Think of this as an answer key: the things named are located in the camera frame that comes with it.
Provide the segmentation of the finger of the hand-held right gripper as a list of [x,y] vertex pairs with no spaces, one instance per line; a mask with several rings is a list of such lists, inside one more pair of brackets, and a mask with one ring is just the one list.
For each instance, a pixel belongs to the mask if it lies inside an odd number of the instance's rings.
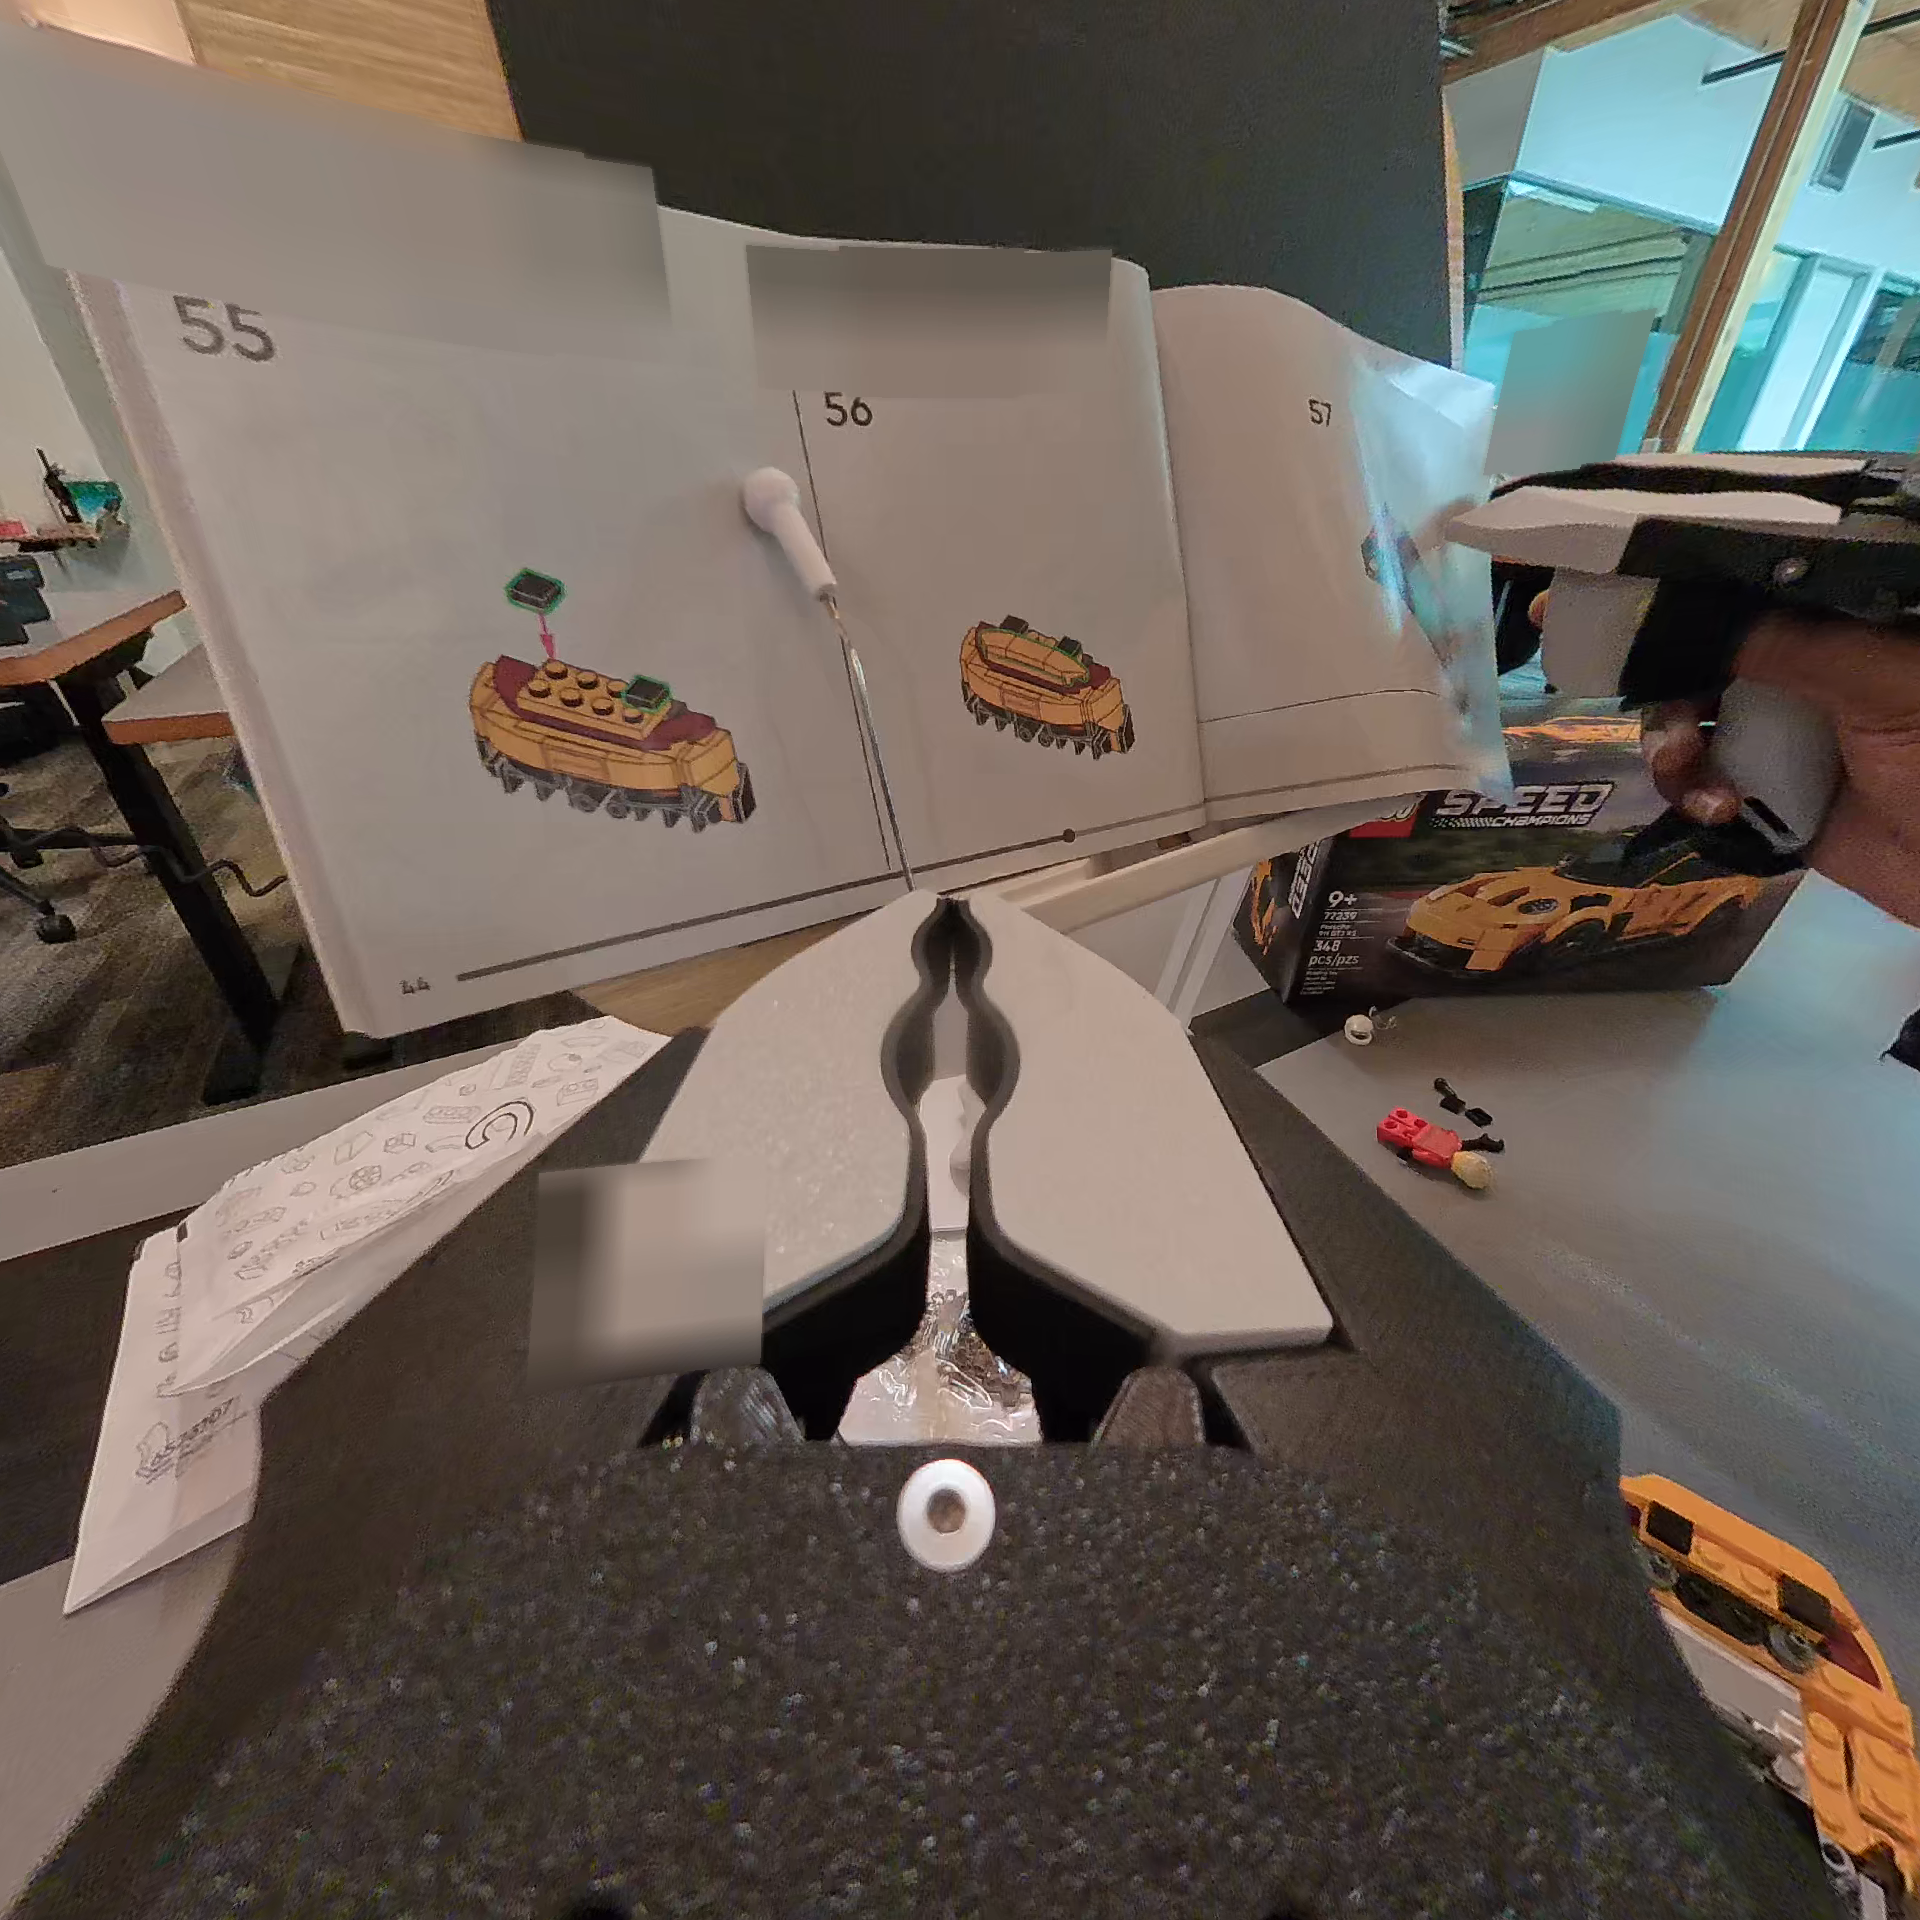
[[1611,461],[1536,471],[1502,481],[1519,488],[1635,493],[1789,493],[1826,504],[1893,499],[1893,457],[1877,452],[1635,452]]
[[1826,528],[1840,520],[1840,508],[1786,492],[1508,492],[1454,516],[1446,539],[1536,569],[1621,574],[1645,520]]

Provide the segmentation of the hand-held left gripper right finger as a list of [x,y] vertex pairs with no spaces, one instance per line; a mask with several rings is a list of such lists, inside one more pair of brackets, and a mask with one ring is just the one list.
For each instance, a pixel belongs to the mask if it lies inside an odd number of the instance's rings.
[[956,904],[982,1099],[971,1301],[1008,1360],[1311,1350],[1335,1317],[1183,1023],[1000,896]]

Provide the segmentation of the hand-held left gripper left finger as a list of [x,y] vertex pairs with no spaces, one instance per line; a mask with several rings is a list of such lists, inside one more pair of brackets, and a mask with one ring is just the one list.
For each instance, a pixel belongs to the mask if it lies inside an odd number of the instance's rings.
[[922,1095],[948,989],[948,903],[907,894],[744,989],[642,1150],[701,1164],[758,1229],[760,1328],[826,1321],[927,1237]]

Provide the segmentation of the lego instruction booklet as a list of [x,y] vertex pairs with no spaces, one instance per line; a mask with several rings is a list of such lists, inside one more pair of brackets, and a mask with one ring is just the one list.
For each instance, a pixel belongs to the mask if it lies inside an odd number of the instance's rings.
[[[338,1013],[367,1033],[1090,852],[1511,791],[1494,392],[1103,253],[660,217],[630,353],[82,280]],[[740,510],[775,465],[836,635]]]

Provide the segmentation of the orange and black lego car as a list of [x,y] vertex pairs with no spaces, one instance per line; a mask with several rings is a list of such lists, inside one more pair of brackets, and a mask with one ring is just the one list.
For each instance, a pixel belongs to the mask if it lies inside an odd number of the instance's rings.
[[1832,1573],[1674,1478],[1619,1491],[1652,1605],[1798,1691],[1812,1807],[1773,1789],[1848,1913],[1918,1916],[1916,1721]]

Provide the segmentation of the red lego minifigure parts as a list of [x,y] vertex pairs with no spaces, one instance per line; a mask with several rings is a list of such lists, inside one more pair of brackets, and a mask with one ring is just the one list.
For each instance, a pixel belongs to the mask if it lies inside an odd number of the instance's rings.
[[1477,1192],[1493,1189],[1494,1159],[1503,1152],[1503,1141],[1493,1134],[1462,1135],[1407,1109],[1384,1112],[1376,1125],[1376,1139],[1402,1164],[1432,1174],[1444,1172]]

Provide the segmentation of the lego set box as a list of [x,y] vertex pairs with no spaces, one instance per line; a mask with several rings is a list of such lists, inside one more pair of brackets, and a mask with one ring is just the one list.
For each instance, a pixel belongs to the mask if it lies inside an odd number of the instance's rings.
[[1668,823],[1631,711],[1522,703],[1503,744],[1508,800],[1435,788],[1254,867],[1234,940],[1269,989],[1347,1016],[1718,988],[1742,968],[1800,871],[1746,871],[1717,829]]

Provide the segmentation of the person's right hand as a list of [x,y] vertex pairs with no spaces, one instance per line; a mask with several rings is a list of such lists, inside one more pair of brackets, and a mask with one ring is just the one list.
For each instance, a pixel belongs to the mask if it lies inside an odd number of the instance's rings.
[[[1808,848],[1814,873],[1893,919],[1918,923],[1918,647],[1916,628],[1829,612],[1735,612],[1735,683],[1808,703],[1832,734],[1840,780]],[[1677,819],[1708,829],[1742,811],[1722,775],[1722,685],[1679,685],[1642,721],[1642,755]]]

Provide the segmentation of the clear plastic parts bag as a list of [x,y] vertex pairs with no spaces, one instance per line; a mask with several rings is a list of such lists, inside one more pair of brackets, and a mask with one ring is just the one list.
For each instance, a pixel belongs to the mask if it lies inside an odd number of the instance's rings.
[[924,1317],[893,1358],[855,1381],[836,1437],[851,1447],[979,1449],[1043,1439],[1034,1383],[976,1331],[967,1229],[930,1237]]

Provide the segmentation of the white book stand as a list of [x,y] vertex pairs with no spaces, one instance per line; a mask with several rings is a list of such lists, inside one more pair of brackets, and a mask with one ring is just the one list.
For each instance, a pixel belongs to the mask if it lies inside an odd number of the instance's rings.
[[[872,696],[838,605],[831,565],[800,504],[800,484],[782,469],[760,465],[740,481],[740,510],[751,528],[772,539],[800,580],[806,599],[828,617],[847,671],[861,750],[880,784],[884,841],[904,884],[917,871],[904,849],[892,776],[880,751]],[[1021,907],[1035,921],[1076,932],[1116,921],[1165,899],[1197,894],[1175,931],[1155,996],[1179,1023],[1191,1023],[1227,934],[1239,887],[1258,861],[1252,827],[1202,827],[1176,831],[1150,846],[1090,852],[1045,869],[998,876],[989,892]]]

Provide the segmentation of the black backdrop panel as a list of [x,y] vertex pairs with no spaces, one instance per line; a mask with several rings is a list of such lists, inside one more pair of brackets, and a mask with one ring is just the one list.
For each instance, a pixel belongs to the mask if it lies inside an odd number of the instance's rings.
[[1446,363],[1437,6],[493,1],[519,131],[798,236],[1108,248]]

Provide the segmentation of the black office chair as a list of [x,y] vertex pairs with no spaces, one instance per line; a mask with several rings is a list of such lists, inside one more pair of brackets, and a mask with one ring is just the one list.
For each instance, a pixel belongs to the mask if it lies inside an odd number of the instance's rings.
[[2,889],[4,896],[21,900],[31,912],[31,931],[43,943],[72,943],[80,934],[72,919],[62,912],[53,899],[28,884],[21,873],[36,869],[43,852],[72,849],[80,846],[76,827],[62,823],[56,827],[14,827],[6,811],[2,811]]

